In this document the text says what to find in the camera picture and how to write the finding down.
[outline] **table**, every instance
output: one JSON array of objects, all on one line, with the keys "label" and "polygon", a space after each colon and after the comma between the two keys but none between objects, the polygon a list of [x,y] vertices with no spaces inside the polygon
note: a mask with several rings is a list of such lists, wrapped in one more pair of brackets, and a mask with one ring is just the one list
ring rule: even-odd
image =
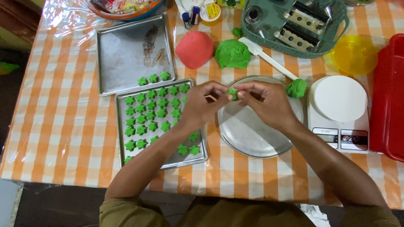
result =
[{"label": "table", "polygon": [[[29,58],[8,135],[0,176],[27,182],[88,187],[108,187],[119,171],[113,97],[97,92],[96,29],[113,22],[92,14],[84,0],[46,0],[40,27]],[[186,34],[174,1],[166,15],[171,48]],[[206,32],[217,46],[235,38],[241,11],[223,10],[223,21],[214,27],[194,26]],[[404,8],[396,2],[376,0],[366,7],[349,7],[347,34],[370,38],[384,47],[396,33],[404,32]],[[268,48],[264,52],[285,65],[308,85],[325,75],[343,74],[326,66],[327,58],[297,59]],[[197,84],[216,80],[223,84],[246,75],[284,75],[263,59],[252,56],[246,69],[220,70],[215,59],[199,69],[188,69],[175,56],[179,79]],[[372,94],[372,74],[355,76]],[[338,204],[338,200],[293,148],[281,156],[254,159],[235,152],[220,138],[217,120],[207,125],[209,160],[206,163],[160,171],[148,190],[194,195]],[[404,164],[375,153],[346,154],[376,182],[391,208],[403,208]]]}]

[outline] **round metal tray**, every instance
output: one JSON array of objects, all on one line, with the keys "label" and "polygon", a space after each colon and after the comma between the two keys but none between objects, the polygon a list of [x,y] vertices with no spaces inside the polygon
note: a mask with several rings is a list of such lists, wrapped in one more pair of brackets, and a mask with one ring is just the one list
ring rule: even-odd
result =
[{"label": "round metal tray", "polygon": [[[240,78],[229,87],[253,80],[286,84],[271,76],[247,76]],[[290,98],[289,103],[303,122],[303,108],[299,99]],[[230,102],[217,112],[220,133],[224,141],[234,150],[253,158],[272,158],[285,153],[293,146],[292,142],[279,131],[264,124],[249,107],[239,107],[239,101]]]}]

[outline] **hand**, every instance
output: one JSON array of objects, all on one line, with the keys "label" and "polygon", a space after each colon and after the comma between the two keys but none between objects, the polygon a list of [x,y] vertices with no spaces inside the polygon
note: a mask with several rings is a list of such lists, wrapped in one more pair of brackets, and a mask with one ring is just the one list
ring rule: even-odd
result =
[{"label": "hand", "polygon": [[[178,124],[186,124],[186,128],[191,132],[203,128],[207,122],[214,119],[215,113],[232,99],[231,95],[224,94],[228,90],[228,87],[216,81],[209,81],[191,88]],[[205,98],[207,95],[217,100]]]},{"label": "hand", "polygon": [[239,90],[239,105],[251,107],[269,127],[284,132],[299,122],[282,85],[254,80],[233,87]]}]

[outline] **green star-shaped cookie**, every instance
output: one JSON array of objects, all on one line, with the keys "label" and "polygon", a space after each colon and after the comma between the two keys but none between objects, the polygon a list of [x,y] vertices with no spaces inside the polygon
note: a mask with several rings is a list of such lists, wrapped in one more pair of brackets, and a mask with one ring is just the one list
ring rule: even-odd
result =
[{"label": "green star-shaped cookie", "polygon": [[157,92],[155,90],[150,90],[147,92],[147,97],[149,99],[154,99],[157,96]]},{"label": "green star-shaped cookie", "polygon": [[173,109],[171,114],[173,115],[173,118],[179,118],[181,116],[181,110],[180,109]]},{"label": "green star-shaped cookie", "polygon": [[135,109],[133,109],[132,107],[128,107],[128,108],[125,110],[125,112],[126,112],[126,115],[132,115],[132,114],[136,113],[136,112],[135,112]]},{"label": "green star-shaped cookie", "polygon": [[170,74],[167,72],[167,71],[162,71],[161,73],[160,73],[160,77],[161,77],[161,79],[162,80],[168,80],[168,79],[170,79]]},{"label": "green star-shaped cookie", "polygon": [[127,156],[124,160],[125,163],[128,163],[131,159],[133,158],[133,156]]},{"label": "green star-shaped cookie", "polygon": [[135,99],[132,96],[128,96],[125,99],[126,105],[132,105],[135,102]]},{"label": "green star-shaped cookie", "polygon": [[158,82],[158,76],[156,74],[152,74],[149,76],[149,80],[151,83],[157,83]]},{"label": "green star-shaped cookie", "polygon": [[125,143],[126,150],[133,151],[135,149],[135,143],[132,139]]},{"label": "green star-shaped cookie", "polygon": [[125,130],[125,135],[129,136],[133,136],[135,134],[135,129],[132,127],[129,127]]},{"label": "green star-shaped cookie", "polygon": [[155,136],[150,139],[150,144],[154,143],[158,139],[158,136]]},{"label": "green star-shaped cookie", "polygon": [[144,111],[146,111],[145,105],[143,105],[143,104],[137,105],[137,106],[136,106],[136,111],[137,111],[138,113],[143,113]]},{"label": "green star-shaped cookie", "polygon": [[146,85],[147,84],[146,78],[140,77],[140,79],[137,80],[137,84],[140,86]]},{"label": "green star-shaped cookie", "polygon": [[157,123],[155,123],[155,122],[150,122],[147,126],[149,127],[149,130],[151,130],[152,132],[154,132],[156,129],[158,129]]},{"label": "green star-shaped cookie", "polygon": [[127,126],[131,127],[131,126],[134,125],[134,124],[135,124],[135,119],[134,119],[134,118],[128,118],[128,119],[126,120],[126,125],[127,125]]},{"label": "green star-shaped cookie", "polygon": [[164,118],[166,115],[167,115],[166,109],[159,109],[159,110],[157,111],[157,116],[158,116],[159,118]]},{"label": "green star-shaped cookie", "polygon": [[182,156],[185,156],[188,153],[187,147],[181,144],[178,147],[178,153],[181,154]]},{"label": "green star-shaped cookie", "polygon": [[139,123],[139,124],[143,124],[143,123],[145,123],[145,122],[147,121],[147,120],[146,120],[146,116],[144,116],[143,114],[141,114],[141,115],[137,116],[136,121],[137,121],[137,123]]},{"label": "green star-shaped cookie", "polygon": [[158,105],[160,108],[167,107],[168,101],[167,101],[167,99],[160,99],[160,100],[158,101],[157,105]]},{"label": "green star-shaped cookie", "polygon": [[193,145],[192,147],[189,148],[189,153],[192,155],[196,155],[196,154],[200,153],[199,147]]},{"label": "green star-shaped cookie", "polygon": [[164,97],[164,96],[166,96],[168,93],[167,93],[167,89],[166,88],[160,88],[159,90],[158,90],[158,96],[160,96],[160,97]]},{"label": "green star-shaped cookie", "polygon": [[172,95],[176,95],[176,94],[178,94],[179,93],[179,91],[178,91],[178,87],[176,87],[176,86],[172,86],[172,87],[170,87],[170,94],[172,94]]},{"label": "green star-shaped cookie", "polygon": [[136,100],[140,103],[144,102],[146,100],[146,95],[145,94],[138,94],[136,96]]},{"label": "green star-shaped cookie", "polygon": [[193,132],[188,139],[192,142],[195,142],[196,139],[198,139],[198,133],[197,132]]},{"label": "green star-shaped cookie", "polygon": [[154,111],[149,111],[146,114],[146,118],[149,120],[154,120],[155,117],[156,117],[156,115],[154,114]]},{"label": "green star-shaped cookie", "polygon": [[173,99],[173,100],[171,100],[170,104],[171,104],[173,107],[179,107],[179,105],[181,104],[181,102],[180,102],[179,99]]},{"label": "green star-shaped cookie", "polygon": [[145,126],[143,126],[143,125],[138,126],[136,128],[136,134],[139,134],[140,136],[145,134],[146,132],[147,132],[147,128]]},{"label": "green star-shaped cookie", "polygon": [[142,149],[142,148],[145,148],[147,144],[148,144],[148,142],[145,139],[140,139],[137,141],[136,147],[138,149]]},{"label": "green star-shaped cookie", "polygon": [[170,130],[170,128],[171,128],[171,124],[168,121],[163,122],[161,124],[161,129],[163,130],[163,132]]},{"label": "green star-shaped cookie", "polygon": [[237,100],[237,90],[236,89],[229,88],[229,91],[226,92],[225,94],[232,95],[233,100]]},{"label": "green star-shaped cookie", "polygon": [[156,102],[155,102],[155,101],[150,101],[150,102],[147,104],[147,108],[148,108],[149,110],[154,110],[155,107],[156,107]]},{"label": "green star-shaped cookie", "polygon": [[188,84],[183,84],[183,85],[181,85],[181,86],[179,87],[179,90],[180,90],[182,93],[187,93],[187,92],[189,91],[189,85],[188,85]]}]

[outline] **person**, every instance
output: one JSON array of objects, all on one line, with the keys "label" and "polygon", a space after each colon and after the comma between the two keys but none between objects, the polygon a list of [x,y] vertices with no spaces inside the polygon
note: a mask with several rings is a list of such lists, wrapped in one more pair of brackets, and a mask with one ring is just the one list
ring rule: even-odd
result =
[{"label": "person", "polygon": [[[374,181],[355,163],[324,142],[297,120],[280,84],[252,81],[234,85],[240,106],[251,107],[268,126],[287,136],[325,186],[342,202],[341,226],[400,226]],[[218,82],[193,87],[180,121],[137,154],[117,173],[100,207],[101,227],[168,227],[161,211],[138,196],[157,175],[166,159],[197,129],[214,119],[231,96]],[[207,95],[217,97],[209,102]],[[178,227],[315,226],[292,203],[197,197]]]}]

